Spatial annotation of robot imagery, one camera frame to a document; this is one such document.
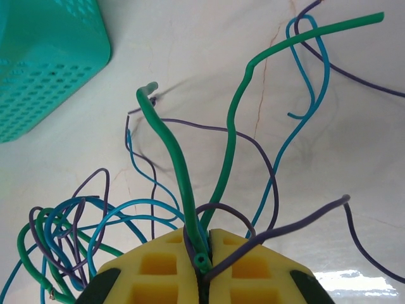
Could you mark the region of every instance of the white marble surface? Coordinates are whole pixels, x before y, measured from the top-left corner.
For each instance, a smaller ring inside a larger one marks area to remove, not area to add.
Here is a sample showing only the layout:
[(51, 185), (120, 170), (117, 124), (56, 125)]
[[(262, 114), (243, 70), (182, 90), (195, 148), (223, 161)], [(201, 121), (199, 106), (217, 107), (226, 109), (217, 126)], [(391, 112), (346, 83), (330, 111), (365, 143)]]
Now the white marble surface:
[[(33, 206), (56, 206), (99, 167), (111, 172), (112, 203), (149, 196), (150, 183), (137, 175), (123, 146), (126, 112), (137, 106), (136, 88), (155, 80), (161, 92), (182, 82), (164, 96), (158, 113), (225, 126), (246, 63), (271, 41), (285, 39), (286, 23), (309, 2), (100, 0), (113, 44), (111, 63), (34, 130), (0, 145), (0, 285), (18, 260), (16, 237)], [(378, 25), (324, 37), (331, 62), (368, 80), (405, 90), (404, 1), (329, 0), (312, 15), (319, 25), (326, 25), (377, 11), (386, 14)], [(301, 48), (299, 54), (319, 91), (322, 64)], [(266, 70), (265, 63), (257, 67), (237, 112), (237, 129), (256, 135), (273, 161), (297, 124), (287, 112), (304, 113), (308, 103), (292, 55), (285, 50), (266, 61)], [(405, 276), (404, 116), (405, 100), (333, 73), (323, 104), (280, 164), (277, 225), (299, 220), (348, 193), (364, 247), (390, 270)], [(181, 125), (170, 128), (187, 159), (196, 201), (205, 203), (220, 172), (226, 135)], [(159, 178), (178, 197), (168, 153), (144, 120), (135, 143), (166, 169), (164, 174), (159, 172)], [(149, 170), (145, 164), (141, 167)], [(238, 140), (223, 202), (252, 218), (267, 179), (258, 152)], [(85, 192), (101, 194), (102, 190), (99, 177)], [(158, 198), (168, 201), (162, 192)], [(270, 220), (271, 201), (272, 197), (259, 230)], [(99, 220), (101, 214), (93, 210), (89, 207), (84, 223)], [(141, 214), (148, 207), (135, 211)], [(149, 224), (139, 225), (149, 235)], [(211, 227), (244, 233), (240, 222), (222, 212), (214, 216)], [(158, 226), (158, 234), (165, 232)], [(109, 229), (105, 240), (123, 251), (139, 244), (123, 226)], [(266, 245), (311, 268), (336, 303), (405, 302), (405, 287), (359, 254), (343, 209)], [(96, 258), (96, 265), (108, 258)], [(33, 259), (40, 267), (40, 255), (34, 254)], [(39, 303), (39, 287), (25, 270), (17, 275), (5, 303)]]

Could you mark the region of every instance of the teal plastic basket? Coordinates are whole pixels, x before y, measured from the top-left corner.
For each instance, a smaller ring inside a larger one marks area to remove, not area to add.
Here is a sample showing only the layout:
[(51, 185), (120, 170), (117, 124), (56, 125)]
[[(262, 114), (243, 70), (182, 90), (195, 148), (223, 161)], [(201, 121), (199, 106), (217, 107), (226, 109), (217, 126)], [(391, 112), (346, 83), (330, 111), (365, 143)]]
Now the teal plastic basket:
[(0, 0), (0, 143), (35, 127), (110, 54), (96, 0)]

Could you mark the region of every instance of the cable bundle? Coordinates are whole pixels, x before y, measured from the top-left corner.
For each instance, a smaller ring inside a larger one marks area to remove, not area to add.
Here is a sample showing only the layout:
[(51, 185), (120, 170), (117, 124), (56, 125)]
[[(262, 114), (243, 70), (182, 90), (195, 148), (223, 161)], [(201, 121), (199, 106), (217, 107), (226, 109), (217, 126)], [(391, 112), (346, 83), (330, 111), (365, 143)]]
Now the cable bundle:
[[(66, 200), (65, 202), (59, 204), (55, 208), (41, 208), (41, 207), (33, 208), (29, 214), (29, 223), (26, 226), (24, 226), (24, 228), (22, 229), (22, 231), (18, 236), (18, 252), (20, 254), (21, 260), (17, 263), (15, 269), (11, 273), (10, 278), (8, 279), (1, 293), (0, 303), (4, 301), (6, 292), (10, 284), (12, 283), (14, 276), (18, 272), (18, 269), (21, 267), (22, 264), (24, 264), (24, 267), (41, 286), (40, 291), (41, 304), (45, 303), (45, 290), (49, 293), (50, 299), (57, 300), (61, 303), (73, 304), (75, 302), (75, 297), (73, 293), (70, 291), (65, 279), (68, 278), (72, 286), (77, 291), (82, 291), (96, 274), (96, 266), (94, 265), (93, 262), (93, 256), (97, 253), (98, 250), (108, 252), (115, 257), (122, 255), (122, 252), (120, 252), (119, 250), (103, 243), (104, 230), (107, 225), (125, 223), (126, 226), (139, 238), (141, 243), (146, 243), (147, 238), (136, 227), (136, 225), (132, 223), (133, 220), (150, 220), (152, 239), (155, 238), (155, 226), (154, 226), (155, 222), (159, 222), (172, 229), (177, 229), (178, 227), (174, 225), (173, 222), (177, 219), (181, 220), (185, 226), (184, 240), (187, 252), (190, 257), (190, 262), (195, 268), (196, 273), (199, 276), (201, 276), (202, 279), (201, 281), (203, 282), (203, 284), (209, 284), (210, 280), (212, 280), (218, 274), (223, 272), (226, 268), (235, 263), (238, 259), (240, 259), (251, 249), (253, 249), (256, 245), (263, 244), (264, 241), (266, 241), (267, 239), (275, 238), (277, 236), (282, 236), (284, 234), (288, 234), (298, 229), (302, 229), (303, 227), (306, 227), (307, 225), (314, 222), (324, 214), (328, 213), (329, 211), (339, 206), (344, 206), (344, 210), (347, 216), (347, 222), (349, 225), (349, 231), (359, 251), (367, 258), (367, 260), (369, 260), (375, 267), (380, 269), (383, 273), (399, 282), (405, 282), (405, 278), (392, 273), (391, 271), (387, 270), (385, 267), (380, 265), (362, 247), (356, 235), (356, 231), (354, 230), (352, 214), (348, 204), (350, 197), (348, 195), (344, 195), (341, 199), (338, 199), (325, 205), (324, 207), (315, 211), (308, 217), (296, 223), (286, 225), (283, 227), (274, 228), (277, 221), (279, 209), (278, 187), (275, 178), (275, 173), (277, 172), (284, 151), (287, 149), (288, 145), (291, 143), (293, 138), (298, 134), (298, 132), (312, 117), (312, 115), (319, 108), (321, 102), (323, 101), (329, 83), (330, 69), (332, 68), (334, 70), (337, 70), (338, 72), (343, 73), (345, 76), (352, 78), (355, 81), (358, 81), (374, 89), (379, 89), (381, 91), (388, 92), (390, 94), (405, 97), (405, 94), (401, 92), (396, 92), (390, 89), (380, 87), (378, 85), (373, 85), (345, 71), (342, 72), (341, 69), (337, 68), (336, 66), (333, 66), (329, 62), (327, 50), (320, 37), (322, 35), (331, 34), (333, 32), (353, 29), (355, 27), (361, 27), (364, 25), (381, 22), (383, 19), (383, 14), (382, 13), (374, 14), (318, 28), (313, 17), (305, 14), (310, 9), (318, 5), (320, 2), (321, 0), (316, 0), (313, 4), (304, 9), (297, 18), (294, 18), (288, 23), (286, 28), (287, 39), (285, 41), (282, 41), (274, 45), (273, 47), (270, 47), (269, 49), (263, 51), (262, 53), (258, 54), (247, 64), (243, 81), (238, 87), (235, 96), (230, 104), (227, 117), (227, 128), (199, 125), (196, 123), (187, 122), (185, 120), (178, 120), (172, 118), (163, 118), (163, 119), (159, 118), (159, 116), (154, 110), (157, 99), (148, 98), (148, 95), (152, 94), (153, 91), (155, 91), (158, 88), (157, 83), (153, 82), (147, 85), (146, 87), (141, 87), (136, 94), (140, 104), (140, 108), (129, 112), (127, 116), (127, 121), (125, 124), (125, 147), (130, 153), (130, 158), (132, 165), (134, 166), (134, 169), (139, 174), (141, 174), (141, 176), (143, 176), (144, 178), (146, 178), (147, 180), (151, 181), (154, 184), (151, 193), (151, 198), (135, 199), (132, 201), (128, 201), (124, 204), (121, 204), (118, 207), (110, 205), (108, 200), (109, 172), (104, 168), (100, 168), (99, 170), (96, 170), (89, 178), (87, 178), (82, 185), (79, 186), (79, 188), (74, 192), (71, 199)], [(313, 27), (313, 30), (300, 34), (298, 31), (298, 23), (302, 19), (309, 20), (309, 22)], [(290, 37), (290, 27), (293, 25), (296, 35)], [(318, 54), (318, 52), (316, 52), (313, 48), (311, 48), (308, 44), (306, 44), (305, 41), (312, 38), (316, 39), (317, 45), (320, 49), (320, 54)], [(312, 53), (314, 54), (316, 53), (316, 56), (323, 61), (324, 78), (320, 93), (317, 97), (315, 96), (315, 92), (309, 81), (309, 78), (306, 75), (306, 72), (304, 71), (301, 62), (299, 61), (296, 50), (294, 49), (294, 45), (297, 43), (301, 43), (306, 48), (308, 48)], [(249, 137), (248, 135), (236, 131), (235, 114), (237, 111), (239, 101), (246, 87), (249, 85), (249, 82), (252, 79), (254, 68), (260, 62), (265, 60), (267, 57), (285, 48), (290, 48), (290, 50), (292, 51), (293, 57), (297, 63), (299, 71), (307, 85), (310, 96), (310, 104), (308, 111), (303, 115), (288, 113), (289, 117), (298, 120), (299, 123), (280, 148), (280, 151), (277, 157), (275, 158), (275, 164), (273, 168), (270, 163), (270, 160), (268, 159), (266, 153), (264, 152), (260, 144), (255, 139)], [(164, 144), (166, 145), (169, 151), (175, 169), (175, 174), (178, 182), (178, 187), (180, 190), (181, 202), (184, 213), (180, 211), (180, 205), (178, 204), (176, 197), (171, 193), (171, 191), (167, 187), (158, 182), (154, 163), (147, 157), (133, 151), (132, 147), (133, 134), (131, 134), (128, 129), (129, 119), (130, 115), (133, 115), (140, 111), (143, 112), (146, 120), (151, 125), (151, 127), (156, 131), (159, 137), (163, 140)], [(215, 191), (208, 204), (196, 208), (194, 203), (194, 195), (192, 192), (192, 187), (187, 170), (187, 165), (185, 163), (182, 150), (177, 140), (175, 139), (174, 135), (166, 126), (165, 122), (184, 124), (200, 129), (217, 130), (228, 133), (227, 150), (225, 153), (223, 168), (221, 170), (218, 183), (215, 187)], [(228, 182), (230, 170), (232, 168), (237, 136), (242, 137), (255, 145), (260, 155), (262, 156), (264, 162), (266, 163), (270, 176), (265, 191), (263, 193), (262, 200), (259, 204), (259, 208), (252, 222), (250, 222), (243, 214), (233, 209), (231, 206), (220, 203), (221, 197), (223, 196), (225, 187)], [(144, 161), (148, 162), (153, 172), (152, 177), (146, 175), (143, 171), (139, 169), (139, 167), (136, 164), (135, 157), (141, 158)], [(91, 179), (95, 175), (101, 172), (104, 172), (106, 175), (106, 185), (104, 188), (103, 198), (101, 199), (98, 196), (79, 196), (78, 194), (83, 189), (83, 187), (89, 181), (91, 181)], [(169, 196), (174, 202), (175, 207), (172, 207), (167, 203), (154, 199), (157, 187), (160, 187), (163, 191), (169, 194)], [(273, 197), (274, 197), (273, 216), (271, 218), (267, 230), (256, 235), (254, 226), (256, 225), (256, 222), (258, 221), (261, 212), (263, 211), (271, 188), (273, 188)], [(100, 210), (102, 210), (103, 217), (100, 223), (96, 225), (79, 227), (78, 223), (84, 213), (86, 203), (90, 203), (98, 207)], [(122, 212), (124, 208), (138, 204), (150, 205), (151, 214), (126, 215)], [(172, 218), (155, 217), (154, 216), (155, 206), (168, 210), (170, 213), (173, 214), (173, 217)], [(206, 231), (215, 209), (225, 210), (241, 219), (241, 221), (243, 221), (243, 223), (248, 228), (246, 238), (249, 238), (249, 240), (247, 241), (247, 243), (245, 243), (239, 249), (233, 252), (228, 258), (226, 258), (224, 261), (213, 267), (211, 260), (209, 259), (210, 252), (208, 246), (208, 239), (206, 237), (207, 235)], [(73, 211), (75, 211), (73, 221), (72, 223), (70, 223), (68, 221), (68, 217), (71, 213), (73, 213)], [(198, 217), (200, 213), (203, 213), (201, 220)], [(118, 217), (118, 220), (110, 220), (110, 218), (113, 216)], [(95, 231), (93, 235), (90, 237), (86, 235), (84, 231), (88, 231), (91, 229), (95, 229)], [(29, 249), (26, 249), (24, 239), (28, 232), (32, 233), (35, 240), (35, 244), (31, 246)], [(81, 240), (88, 243), (88, 245), (85, 246), (83, 242), (81, 242)], [(72, 253), (73, 260), (70, 260), (68, 258), (63, 246), (68, 247), (68, 250)], [(29, 254), (36, 248), (40, 249), (40, 251), (44, 255), (44, 258), (42, 260), (42, 269), (40, 272), (34, 267), (34, 265), (29, 259)], [(58, 284), (59, 290), (57, 290), (46, 278), (47, 267), (49, 267), (52, 277)]]

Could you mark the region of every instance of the green wire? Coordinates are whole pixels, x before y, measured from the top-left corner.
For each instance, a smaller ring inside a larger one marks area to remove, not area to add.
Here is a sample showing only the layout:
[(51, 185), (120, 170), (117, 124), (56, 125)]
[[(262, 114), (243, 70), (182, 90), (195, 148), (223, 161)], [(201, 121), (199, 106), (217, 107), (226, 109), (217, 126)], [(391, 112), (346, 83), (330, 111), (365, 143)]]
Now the green wire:
[(49, 282), (49, 280), (45, 276), (43, 276), (32, 264), (30, 258), (28, 257), (27, 249), (24, 242), (25, 236), (27, 235), (27, 232), (29, 230), (30, 225), (25, 225), (24, 228), (20, 231), (17, 238), (18, 253), (20, 254), (20, 258), (25, 269), (50, 295), (53, 295), (55, 297), (55, 300), (64, 304), (74, 304), (74, 297), (67, 296), (55, 290), (51, 282)]
[[(223, 160), (223, 166), (221, 170), (220, 177), (216, 184), (214, 193), (210, 199), (210, 203), (217, 203), (221, 200), (223, 193), (225, 191), (225, 187), (227, 186), (230, 171), (232, 168), (232, 163), (234, 161), (235, 155), (235, 148), (236, 148), (236, 127), (235, 127), (235, 115), (236, 110), (239, 104), (240, 99), (246, 87), (249, 85), (253, 71), (256, 65), (258, 65), (261, 61), (265, 60), (267, 57), (282, 51), (283, 49), (289, 48), (294, 44), (301, 43), (308, 39), (331, 34), (334, 32), (340, 32), (343, 30), (353, 29), (355, 27), (362, 27), (365, 25), (373, 24), (381, 22), (384, 19), (384, 13), (377, 13), (373, 15), (368, 15), (360, 18), (355, 18), (331, 25), (326, 25), (324, 27), (318, 27), (316, 29), (310, 30), (308, 32), (296, 35), (291, 37), (290, 39), (286, 39), (268, 49), (258, 54), (254, 57), (246, 66), (245, 75), (243, 77), (242, 82), (240, 83), (238, 89), (234, 97), (232, 98), (232, 102), (229, 107), (228, 117), (227, 117), (227, 129), (228, 129), (228, 142), (227, 142), (227, 149), (225, 151), (225, 157)], [(208, 224), (212, 219), (215, 209), (210, 209), (204, 212), (201, 217), (201, 225), (204, 230), (208, 228)]]
[[(48, 252), (51, 252), (51, 249), (48, 247), (48, 245), (45, 241), (43, 224), (45, 222), (45, 215), (48, 214), (49, 212), (51, 212), (52, 210), (53, 210), (52, 208), (42, 209), (37, 216), (37, 220), (35, 221), (35, 230), (38, 233), (38, 237), (39, 237), (42, 245), (45, 247), (45, 249)], [(58, 284), (59, 288), (62, 290), (62, 293), (69, 297), (74, 298), (73, 293), (70, 291), (70, 289), (69, 289), (68, 285), (66, 284), (65, 280), (63, 279), (62, 275), (59, 273), (59, 270), (55, 267), (55, 265), (53, 265), (52, 263), (49, 263), (49, 261), (48, 261), (48, 265), (49, 265), (49, 270), (51, 271), (51, 274), (52, 274), (53, 278), (55, 279), (56, 283)]]
[[(45, 214), (51, 212), (52, 210), (53, 210), (53, 208), (43, 209), (38, 214), (38, 217), (35, 220), (35, 227), (37, 229), (38, 237), (39, 237), (41, 243), (45, 246), (45, 248), (47, 250), (49, 250), (49, 247), (45, 242), (43, 225), (44, 225), (44, 222), (46, 221)], [(59, 224), (60, 218), (61, 218), (61, 215), (59, 215), (59, 218), (56, 218), (54, 220), (54, 223)], [(65, 227), (67, 229), (69, 229), (71, 226), (72, 225), (67, 221), (63, 223), (63, 227)], [(69, 287), (66, 285), (65, 280), (63, 280), (61, 274), (59, 273), (57, 268), (52, 263), (48, 263), (49, 268), (51, 269), (51, 273), (63, 293), (56, 291), (53, 288), (53, 285), (51, 284), (51, 282), (49, 282), (49, 280), (45, 276), (43, 276), (32, 264), (31, 260), (29, 259), (27, 249), (25, 247), (25, 242), (24, 242), (25, 236), (27, 235), (27, 232), (29, 230), (30, 230), (29, 224), (25, 225), (24, 228), (20, 231), (18, 238), (17, 238), (18, 253), (20, 255), (21, 261), (22, 261), (25, 269), (45, 290), (48, 291), (49, 294), (53, 294), (53, 296), (55, 297), (55, 300), (57, 300), (61, 303), (65, 303), (65, 304), (74, 304), (76, 299), (74, 298)], [(91, 239), (90, 236), (86, 235), (84, 232), (82, 232), (80, 230), (78, 231), (78, 237), (80, 239), (83, 239), (86, 243), (88, 243)], [(79, 242), (79, 250), (83, 254), (83, 256), (85, 256), (87, 254), (87, 250), (80, 242)], [(100, 250), (108, 252), (108, 253), (114, 255), (115, 257), (119, 257), (120, 255), (123, 255), (123, 253), (120, 252), (119, 250), (112, 248), (105, 244), (100, 245)]]
[[(136, 96), (140, 108), (144, 112), (147, 122), (158, 134), (158, 136), (166, 145), (167, 150), (169, 151), (176, 173), (178, 188), (182, 197), (185, 227), (187, 229), (187, 233), (190, 237), (191, 243), (193, 244), (196, 253), (202, 253), (208, 256), (207, 249), (198, 231), (196, 204), (194, 203), (194, 195), (192, 193), (189, 171), (187, 170), (187, 165), (185, 163), (182, 149), (178, 144), (176, 137), (173, 135), (173, 133), (171, 133), (170, 129), (165, 125), (165, 123), (159, 118), (158, 114), (153, 108), (153, 105), (147, 98), (147, 96), (152, 94), (152, 92), (155, 91), (157, 88), (158, 83), (151, 82), (147, 86), (139, 88), (137, 90)], [(209, 261), (208, 267), (211, 268), (211, 261)]]

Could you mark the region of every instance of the square hole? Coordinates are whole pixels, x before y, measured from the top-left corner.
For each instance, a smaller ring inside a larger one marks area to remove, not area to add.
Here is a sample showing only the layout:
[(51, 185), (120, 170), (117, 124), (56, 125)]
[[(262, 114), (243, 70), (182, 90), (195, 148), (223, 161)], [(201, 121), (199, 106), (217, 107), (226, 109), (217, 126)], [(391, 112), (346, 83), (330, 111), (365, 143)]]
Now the square hole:
[(172, 253), (148, 253), (142, 258), (140, 274), (167, 276), (177, 274), (177, 259)]
[(277, 289), (271, 288), (232, 288), (231, 304), (282, 304)]
[(176, 284), (135, 284), (128, 304), (177, 304)]
[(260, 256), (243, 256), (232, 265), (235, 279), (268, 279), (271, 277), (267, 262)]

